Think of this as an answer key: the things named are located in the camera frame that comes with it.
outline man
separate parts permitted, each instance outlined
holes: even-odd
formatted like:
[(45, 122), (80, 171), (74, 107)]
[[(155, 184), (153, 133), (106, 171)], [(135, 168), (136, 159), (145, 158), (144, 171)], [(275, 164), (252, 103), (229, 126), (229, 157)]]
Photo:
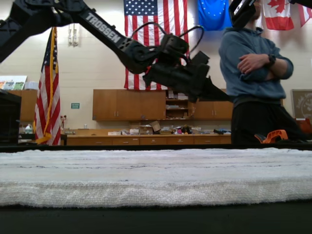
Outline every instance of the man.
[(256, 13), (243, 29), (226, 29), (219, 54), (220, 68), (233, 99), (232, 144), (260, 143), (254, 136), (267, 136), (274, 130), (286, 130), (291, 140), (306, 140), (294, 119), (281, 106), (286, 97), (281, 80), (293, 74), (293, 63), (280, 55), (275, 44), (261, 36), (255, 21), (261, 14), (261, 0)]

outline white fabric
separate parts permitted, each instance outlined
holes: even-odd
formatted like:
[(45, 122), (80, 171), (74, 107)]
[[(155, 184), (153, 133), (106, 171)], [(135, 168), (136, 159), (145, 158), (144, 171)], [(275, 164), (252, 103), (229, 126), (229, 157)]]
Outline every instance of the white fabric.
[(171, 207), (309, 198), (311, 151), (0, 153), (0, 206)]

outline blue flag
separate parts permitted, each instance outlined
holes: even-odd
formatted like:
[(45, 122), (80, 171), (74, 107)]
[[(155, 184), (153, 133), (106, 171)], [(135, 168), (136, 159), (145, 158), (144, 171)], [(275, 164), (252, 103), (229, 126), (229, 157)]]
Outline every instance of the blue flag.
[(198, 0), (199, 25), (205, 31), (221, 31), (232, 27), (229, 0)]

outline cardboard box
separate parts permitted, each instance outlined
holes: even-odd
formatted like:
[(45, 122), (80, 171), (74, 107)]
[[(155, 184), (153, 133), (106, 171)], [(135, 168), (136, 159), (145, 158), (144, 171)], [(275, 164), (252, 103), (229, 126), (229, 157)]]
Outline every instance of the cardboard box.
[(160, 131), (161, 127), (159, 124), (159, 121), (154, 121), (151, 123), (151, 126), (153, 127), (154, 132)]
[(147, 125), (141, 125), (140, 134), (143, 134), (143, 135), (153, 134), (153, 127), (147, 126)]

